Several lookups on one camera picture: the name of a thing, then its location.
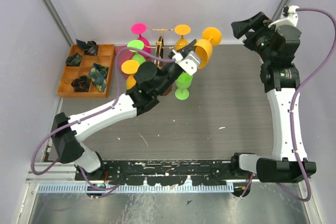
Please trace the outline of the gold wire wine glass rack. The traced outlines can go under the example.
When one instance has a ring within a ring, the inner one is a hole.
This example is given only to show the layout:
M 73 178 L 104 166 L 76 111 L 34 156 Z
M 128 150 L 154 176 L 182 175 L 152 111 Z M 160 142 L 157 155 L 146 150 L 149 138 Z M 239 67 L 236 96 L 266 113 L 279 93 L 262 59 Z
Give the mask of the gold wire wine glass rack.
M 164 28 L 150 28 L 150 27 L 147 27 L 147 29 L 149 30 L 152 30 L 152 31 L 159 31 L 160 32 L 160 35 L 159 35 L 159 38 L 155 44 L 155 47 L 154 46 L 147 46 L 145 45 L 147 48 L 151 48 L 151 49 L 155 49 L 155 56 L 158 57 L 159 59 L 163 59 L 163 53 L 164 53 L 164 33 L 166 31 L 173 31 L 173 29 L 164 29 Z M 154 60 L 154 64 L 161 70 L 162 67 L 165 65 L 164 62 L 162 61 L 159 61 L 159 60 Z M 165 90 L 163 92 L 163 96 L 165 95 L 168 95 L 170 92 L 172 91 L 172 85 L 170 85 L 168 87 L 167 90 Z

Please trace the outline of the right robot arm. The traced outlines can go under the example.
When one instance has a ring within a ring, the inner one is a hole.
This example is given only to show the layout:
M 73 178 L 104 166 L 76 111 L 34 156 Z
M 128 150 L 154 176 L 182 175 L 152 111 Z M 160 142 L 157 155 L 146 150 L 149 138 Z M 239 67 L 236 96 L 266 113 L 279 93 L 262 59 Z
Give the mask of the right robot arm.
M 270 158 L 254 153 L 235 153 L 230 172 L 241 179 L 254 173 L 264 183 L 298 183 L 317 171 L 308 160 L 303 146 L 298 115 L 299 71 L 293 64 L 300 46 L 301 31 L 296 27 L 298 16 L 290 14 L 273 22 L 263 12 L 233 22 L 233 35 L 245 36 L 244 46 L 259 54 L 260 79 L 271 108 L 273 150 Z

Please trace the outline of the orange wine glass back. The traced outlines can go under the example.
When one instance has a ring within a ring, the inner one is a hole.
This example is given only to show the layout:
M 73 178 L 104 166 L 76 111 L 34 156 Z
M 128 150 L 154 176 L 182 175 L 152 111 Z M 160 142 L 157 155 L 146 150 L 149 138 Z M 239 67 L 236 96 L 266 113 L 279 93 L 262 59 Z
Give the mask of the orange wine glass back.
M 137 62 L 136 60 L 127 60 L 122 64 L 121 66 L 122 72 L 128 75 L 126 80 L 127 90 L 131 89 L 136 85 L 134 75 L 136 74 L 139 66 L 140 63 Z

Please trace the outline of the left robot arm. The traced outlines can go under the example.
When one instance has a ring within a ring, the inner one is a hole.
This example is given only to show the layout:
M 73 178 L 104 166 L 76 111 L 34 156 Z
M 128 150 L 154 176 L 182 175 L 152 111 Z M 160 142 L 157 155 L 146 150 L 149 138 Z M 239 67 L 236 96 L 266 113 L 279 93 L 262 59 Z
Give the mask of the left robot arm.
M 193 40 L 178 51 L 172 50 L 169 59 L 162 59 L 162 68 L 151 61 L 141 64 L 134 75 L 135 85 L 125 93 L 118 92 L 111 102 L 82 114 L 57 114 L 50 136 L 58 156 L 57 161 L 62 164 L 74 163 L 93 180 L 101 179 L 105 174 L 102 160 L 83 141 L 107 126 L 150 111 L 159 103 L 158 97 L 182 73 L 193 75 L 201 63 L 195 53 L 195 46 L 196 40 Z

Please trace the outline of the orange wine glass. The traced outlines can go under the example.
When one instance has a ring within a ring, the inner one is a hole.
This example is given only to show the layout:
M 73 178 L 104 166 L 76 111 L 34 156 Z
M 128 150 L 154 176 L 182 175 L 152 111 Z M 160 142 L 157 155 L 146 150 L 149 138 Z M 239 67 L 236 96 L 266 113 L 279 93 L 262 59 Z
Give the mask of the orange wine glass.
M 188 45 L 188 42 L 184 38 L 184 36 L 190 33 L 191 28 L 186 24 L 180 24 L 174 28 L 174 31 L 176 34 L 180 36 L 180 39 L 175 43 L 174 46 L 175 50 L 178 51 L 182 49 L 184 46 Z
M 202 33 L 201 39 L 198 39 L 195 44 L 195 52 L 201 59 L 201 64 L 198 66 L 199 69 L 204 68 L 212 54 L 213 48 L 219 45 L 222 41 L 222 33 L 215 27 L 207 27 Z
M 128 75 L 126 80 L 127 90 L 131 89 L 136 85 L 134 75 L 136 74 L 139 66 L 140 63 L 137 62 L 136 60 L 127 60 L 122 64 L 121 66 L 122 72 Z

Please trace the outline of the pink wine glass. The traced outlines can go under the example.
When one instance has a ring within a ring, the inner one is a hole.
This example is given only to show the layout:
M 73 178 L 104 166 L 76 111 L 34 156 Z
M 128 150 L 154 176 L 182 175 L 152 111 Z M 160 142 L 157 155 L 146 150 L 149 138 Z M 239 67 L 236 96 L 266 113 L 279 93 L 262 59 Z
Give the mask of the pink wine glass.
M 144 51 L 151 53 L 150 43 L 149 41 L 143 36 L 143 33 L 146 32 L 147 26 L 144 23 L 135 23 L 131 27 L 131 32 L 138 35 L 138 40 L 144 43 Z

